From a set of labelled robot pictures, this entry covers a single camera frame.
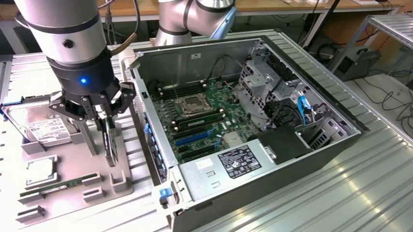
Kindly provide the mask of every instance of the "blue latch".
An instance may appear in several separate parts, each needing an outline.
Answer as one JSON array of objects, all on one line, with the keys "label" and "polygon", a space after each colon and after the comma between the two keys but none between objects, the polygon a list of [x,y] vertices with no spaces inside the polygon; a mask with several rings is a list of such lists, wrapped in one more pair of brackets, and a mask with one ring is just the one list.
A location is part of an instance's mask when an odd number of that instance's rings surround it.
[{"label": "blue latch", "polygon": [[145,134],[147,134],[150,132],[150,124],[149,123],[145,125],[143,131],[145,131]]},{"label": "blue latch", "polygon": [[159,190],[161,193],[161,200],[163,200],[165,198],[170,197],[173,195],[173,190],[170,188],[165,188],[162,190]]},{"label": "blue latch", "polygon": [[309,110],[312,109],[312,105],[308,101],[308,99],[305,98],[305,96],[300,96],[298,100],[297,100],[297,105],[298,105],[298,111],[304,120],[304,125],[305,123],[305,115],[304,115],[304,108],[308,108]]}]

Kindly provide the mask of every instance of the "motherboard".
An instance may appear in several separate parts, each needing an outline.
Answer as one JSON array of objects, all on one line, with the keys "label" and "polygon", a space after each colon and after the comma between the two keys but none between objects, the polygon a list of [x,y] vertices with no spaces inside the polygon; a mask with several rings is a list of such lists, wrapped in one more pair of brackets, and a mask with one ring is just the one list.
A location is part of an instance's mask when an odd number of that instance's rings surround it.
[{"label": "motherboard", "polygon": [[241,145],[260,132],[240,105],[241,89],[224,81],[202,84],[198,91],[187,88],[151,96],[179,163]]}]

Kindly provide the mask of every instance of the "workbench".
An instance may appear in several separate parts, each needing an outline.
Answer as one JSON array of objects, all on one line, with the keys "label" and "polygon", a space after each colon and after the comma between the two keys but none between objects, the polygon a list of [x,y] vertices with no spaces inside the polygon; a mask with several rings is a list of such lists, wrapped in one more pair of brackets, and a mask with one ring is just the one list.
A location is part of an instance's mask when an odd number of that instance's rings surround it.
[{"label": "workbench", "polygon": [[[383,117],[340,79],[284,34],[273,30],[240,32],[226,38],[266,35],[300,64],[352,114],[371,129],[369,134],[332,162],[304,179],[250,203],[195,231],[412,231],[413,150],[412,138]],[[207,41],[195,37],[194,41]],[[131,48],[151,46],[135,43]],[[121,66],[113,58],[117,76]],[[54,79],[43,54],[15,55],[6,69],[10,91],[42,88]],[[129,114],[118,119],[131,167],[134,193],[31,226],[23,231],[170,231],[165,215],[151,197],[153,181],[137,131]],[[0,181],[20,151],[20,138],[8,122],[0,122]],[[18,226],[7,187],[2,189],[2,226]]]},{"label": "workbench", "polygon": [[[159,19],[159,4],[158,0],[138,0],[141,9],[141,19],[142,21],[158,20]],[[253,15],[293,15],[293,14],[310,14],[318,13],[320,17],[316,21],[314,27],[310,31],[310,35],[306,38],[305,44],[308,45],[312,38],[314,37],[316,31],[320,28],[321,22],[325,19],[326,13],[333,4],[333,0],[329,3],[320,4],[314,10],[314,5],[309,3],[286,3],[282,0],[237,0],[237,16],[253,16]],[[391,0],[392,10],[389,14],[396,14],[400,7],[404,5],[401,0]],[[383,11],[389,10],[388,7],[384,9],[383,5],[369,5],[363,6],[353,2],[352,0],[341,0],[334,12],[368,12],[368,11]],[[15,32],[15,27],[20,26],[18,22],[14,21],[14,17],[18,12],[16,5],[0,4],[0,30],[12,46],[16,54],[27,53],[27,48],[24,43]],[[111,4],[113,21],[126,22],[135,21],[135,9],[133,0],[117,0]],[[106,14],[106,9],[101,9],[101,15]]]}]

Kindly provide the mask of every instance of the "green circuit board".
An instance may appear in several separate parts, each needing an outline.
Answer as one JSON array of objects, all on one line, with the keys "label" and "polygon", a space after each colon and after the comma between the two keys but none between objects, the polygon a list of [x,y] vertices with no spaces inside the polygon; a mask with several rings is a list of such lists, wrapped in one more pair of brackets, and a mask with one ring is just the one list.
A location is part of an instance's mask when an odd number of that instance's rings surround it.
[{"label": "green circuit board", "polygon": [[[187,99],[191,99],[191,96],[205,99],[211,108],[210,111],[222,109],[224,112],[206,116],[205,120],[198,120],[198,122],[205,124],[202,127],[206,128],[210,136],[181,146],[175,145],[177,139],[174,139],[174,136],[181,133],[181,131],[175,130],[174,127],[177,125],[173,125],[173,121],[186,119],[190,116],[185,115],[185,110],[182,105],[178,103],[177,98],[162,100],[159,96],[151,96],[169,142],[181,163],[189,162],[230,148],[229,144],[224,140],[225,134],[237,131],[242,141],[246,142],[248,138],[260,132],[252,119],[249,118],[248,112],[236,101],[237,96],[233,95],[230,86],[224,85],[221,87],[221,84],[222,83],[218,83],[217,81],[210,81],[205,92],[185,96]],[[186,122],[185,126],[191,126],[194,129],[201,127],[194,122]],[[194,135],[179,138],[178,140],[190,138],[191,136]],[[209,146],[213,147],[213,145],[215,145],[215,148],[201,155],[194,155],[190,157],[185,155],[186,153],[194,152]],[[187,146],[187,150],[185,152],[178,152],[179,147],[183,146]]]}]

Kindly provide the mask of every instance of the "hard drive label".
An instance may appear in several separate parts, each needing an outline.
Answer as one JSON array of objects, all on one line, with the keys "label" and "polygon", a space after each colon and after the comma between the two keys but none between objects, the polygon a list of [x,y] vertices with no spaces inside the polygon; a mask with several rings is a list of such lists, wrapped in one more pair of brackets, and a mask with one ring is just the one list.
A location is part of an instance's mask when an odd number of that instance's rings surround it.
[{"label": "hard drive label", "polygon": [[59,141],[71,137],[62,118],[31,122],[26,126],[40,143]]},{"label": "hard drive label", "polygon": [[233,179],[262,167],[248,145],[219,154],[218,158]]}]

